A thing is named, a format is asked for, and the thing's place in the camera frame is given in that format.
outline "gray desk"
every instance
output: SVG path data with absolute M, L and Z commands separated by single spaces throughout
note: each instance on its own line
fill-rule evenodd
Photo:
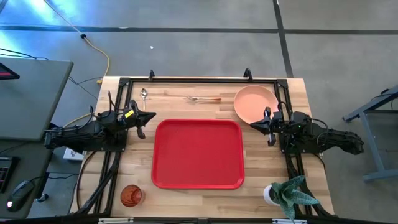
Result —
M 34 180 L 36 187 L 18 212 L 9 212 L 6 201 L 22 181 L 45 175 L 52 151 L 43 147 L 41 139 L 73 63 L 19 58 L 0 58 L 0 62 L 21 76 L 18 80 L 0 80 L 0 152 L 24 142 L 14 139 L 29 140 L 26 145 L 0 154 L 20 159 L 6 191 L 0 194 L 0 218 L 20 219 L 28 216 L 42 179 Z

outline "wooden table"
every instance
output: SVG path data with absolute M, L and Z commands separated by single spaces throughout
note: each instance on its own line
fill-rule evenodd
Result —
M 99 93 L 96 113 L 108 110 L 107 91 L 116 98 L 120 77 L 105 77 Z M 311 115 L 304 80 L 289 78 L 290 99 L 294 111 Z M 132 99 L 142 108 L 141 88 L 148 91 L 146 111 L 157 113 L 143 128 L 146 138 L 139 139 L 135 128 L 129 131 L 126 151 L 122 153 L 113 201 L 112 217 L 220 217 L 220 218 L 275 218 L 284 217 L 279 207 L 265 203 L 262 192 L 272 182 L 288 179 L 285 157 L 278 143 L 267 146 L 267 136 L 241 121 L 233 108 L 235 94 L 244 86 L 240 83 L 135 83 Z M 274 92 L 272 85 L 262 85 Z M 221 102 L 188 101 L 184 95 L 221 97 Z M 151 180 L 155 130 L 165 119 L 232 119 L 242 128 L 244 150 L 243 185 L 236 190 L 165 190 Z M 81 180 L 81 204 L 93 193 L 101 173 L 103 152 L 89 161 Z M 303 154 L 307 184 L 326 211 L 333 213 L 330 193 L 323 165 L 312 154 Z M 142 204 L 127 208 L 120 201 L 125 186 L 136 184 L 146 193 Z M 104 191 L 106 203 L 108 187 Z

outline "concrete floor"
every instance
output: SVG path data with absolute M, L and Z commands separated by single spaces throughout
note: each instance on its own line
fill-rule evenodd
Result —
M 118 0 L 51 2 L 77 26 L 277 29 L 272 0 Z M 398 30 L 398 1 L 390 0 L 279 0 L 285 29 Z M 8 0 L 0 12 L 3 26 L 66 26 L 41 0 Z M 75 63 L 76 81 L 100 77 L 103 55 L 87 46 L 76 32 L 0 30 L 0 45 L 54 60 Z M 240 77 L 250 67 L 255 77 L 286 77 L 281 42 L 276 33 L 86 32 L 111 58 L 109 75 L 196 75 Z M 398 83 L 397 35 L 287 34 L 293 76 L 304 78 L 312 115 L 335 129 L 358 132 L 358 121 L 341 117 Z M 83 86 L 97 95 L 95 81 Z M 68 83 L 53 122 L 65 124 L 86 114 L 96 100 Z M 398 157 L 391 153 L 390 159 Z M 60 162 L 52 172 L 74 173 L 79 164 Z M 375 171 L 365 153 L 352 156 L 339 149 L 325 153 L 326 175 L 337 215 L 345 218 L 397 223 L 398 179 L 365 184 L 362 175 Z M 54 186 L 63 183 L 59 193 Z M 66 214 L 73 180 L 49 181 L 46 191 L 63 198 L 34 205 L 30 216 Z

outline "silver spoon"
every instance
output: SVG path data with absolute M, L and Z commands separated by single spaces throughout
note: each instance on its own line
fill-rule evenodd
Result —
M 142 110 L 145 110 L 145 98 L 147 98 L 148 92 L 146 89 L 142 88 L 141 90 L 141 98 L 142 98 Z

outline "plastic tray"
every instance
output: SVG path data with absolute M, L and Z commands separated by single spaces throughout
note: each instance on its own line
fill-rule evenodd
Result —
M 226 120 L 161 122 L 152 181 L 163 189 L 236 189 L 244 180 L 242 131 Z

